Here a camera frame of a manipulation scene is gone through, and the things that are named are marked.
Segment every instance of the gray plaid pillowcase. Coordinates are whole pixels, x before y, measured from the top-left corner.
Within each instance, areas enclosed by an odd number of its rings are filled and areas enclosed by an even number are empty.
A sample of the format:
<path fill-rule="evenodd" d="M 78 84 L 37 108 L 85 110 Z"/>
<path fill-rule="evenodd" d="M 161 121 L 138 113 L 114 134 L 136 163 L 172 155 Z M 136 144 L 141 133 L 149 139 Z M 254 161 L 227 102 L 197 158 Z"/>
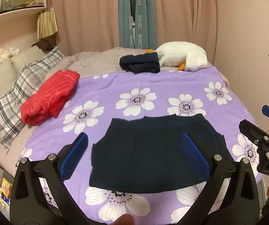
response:
<path fill-rule="evenodd" d="M 8 153 L 12 141 L 24 124 L 21 121 L 20 107 L 43 83 L 47 72 L 64 57 L 56 46 L 45 57 L 24 66 L 12 89 L 0 97 L 0 144 Z"/>

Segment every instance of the wall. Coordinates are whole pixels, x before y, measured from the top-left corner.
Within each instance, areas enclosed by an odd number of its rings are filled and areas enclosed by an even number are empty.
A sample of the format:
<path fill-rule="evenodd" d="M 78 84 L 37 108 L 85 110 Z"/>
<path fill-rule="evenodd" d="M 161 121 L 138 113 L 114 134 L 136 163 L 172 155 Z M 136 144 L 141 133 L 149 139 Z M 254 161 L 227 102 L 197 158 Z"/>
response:
<path fill-rule="evenodd" d="M 214 65 L 230 81 L 259 126 L 269 105 L 269 0 L 216 0 L 217 44 Z"/>
<path fill-rule="evenodd" d="M 0 24 L 0 48 L 20 50 L 37 42 L 37 16 L 27 16 Z"/>

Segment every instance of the folded red jacket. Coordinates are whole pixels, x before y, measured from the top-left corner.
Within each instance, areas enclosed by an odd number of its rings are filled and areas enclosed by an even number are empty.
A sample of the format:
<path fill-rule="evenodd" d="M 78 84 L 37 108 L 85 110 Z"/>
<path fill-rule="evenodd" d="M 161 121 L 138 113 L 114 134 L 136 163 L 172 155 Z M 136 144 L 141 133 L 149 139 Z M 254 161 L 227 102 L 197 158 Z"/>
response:
<path fill-rule="evenodd" d="M 24 124 L 40 125 L 50 116 L 56 118 L 71 97 L 80 75 L 66 70 L 57 71 L 21 106 Z"/>

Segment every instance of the beige curtain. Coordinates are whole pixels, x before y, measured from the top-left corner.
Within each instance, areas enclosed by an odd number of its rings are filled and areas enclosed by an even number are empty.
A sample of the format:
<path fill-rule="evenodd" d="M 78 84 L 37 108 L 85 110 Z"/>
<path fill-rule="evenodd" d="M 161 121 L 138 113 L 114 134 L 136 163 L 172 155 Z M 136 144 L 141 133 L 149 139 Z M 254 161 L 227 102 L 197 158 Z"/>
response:
<path fill-rule="evenodd" d="M 47 0 L 53 7 L 56 41 L 66 55 L 119 46 L 118 0 Z"/>
<path fill-rule="evenodd" d="M 205 49 L 213 62 L 217 11 L 216 0 L 155 0 L 158 44 L 189 41 Z"/>

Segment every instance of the navy blue garment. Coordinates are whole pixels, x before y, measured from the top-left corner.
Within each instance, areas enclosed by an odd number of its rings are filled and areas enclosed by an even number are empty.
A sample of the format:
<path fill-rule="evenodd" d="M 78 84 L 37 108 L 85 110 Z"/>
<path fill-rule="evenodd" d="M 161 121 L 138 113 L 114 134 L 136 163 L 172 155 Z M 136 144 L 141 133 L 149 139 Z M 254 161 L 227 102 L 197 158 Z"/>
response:
<path fill-rule="evenodd" d="M 156 52 L 123 56 L 119 64 L 125 71 L 133 73 L 158 73 L 161 70 Z"/>
<path fill-rule="evenodd" d="M 90 186 L 151 194 L 206 181 L 187 156 L 183 134 L 189 135 L 210 166 L 215 154 L 233 161 L 224 137 L 202 114 L 133 121 L 114 118 L 105 136 L 93 144 Z"/>

